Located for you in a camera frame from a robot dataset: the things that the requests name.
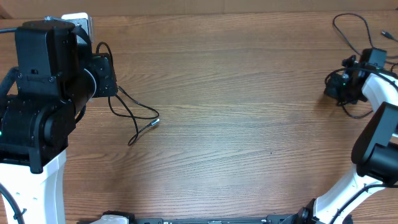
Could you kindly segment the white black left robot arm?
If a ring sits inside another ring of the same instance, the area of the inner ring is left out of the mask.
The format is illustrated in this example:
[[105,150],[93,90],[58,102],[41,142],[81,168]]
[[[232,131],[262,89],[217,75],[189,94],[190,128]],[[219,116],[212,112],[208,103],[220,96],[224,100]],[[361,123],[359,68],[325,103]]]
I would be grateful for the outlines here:
[[1,82],[1,195],[9,223],[65,223],[68,136],[92,98],[113,96],[109,54],[93,53],[88,19],[14,29],[18,65]]

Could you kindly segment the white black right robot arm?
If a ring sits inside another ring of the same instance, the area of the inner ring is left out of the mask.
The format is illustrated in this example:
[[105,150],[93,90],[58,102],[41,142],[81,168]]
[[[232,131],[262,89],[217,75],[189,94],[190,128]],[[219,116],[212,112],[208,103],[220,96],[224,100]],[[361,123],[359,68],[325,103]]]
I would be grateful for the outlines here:
[[368,102],[373,116],[357,138],[350,170],[325,194],[285,223],[351,223],[350,213],[372,194],[397,187],[397,74],[385,70],[387,52],[364,49],[325,78],[324,94],[338,106]]

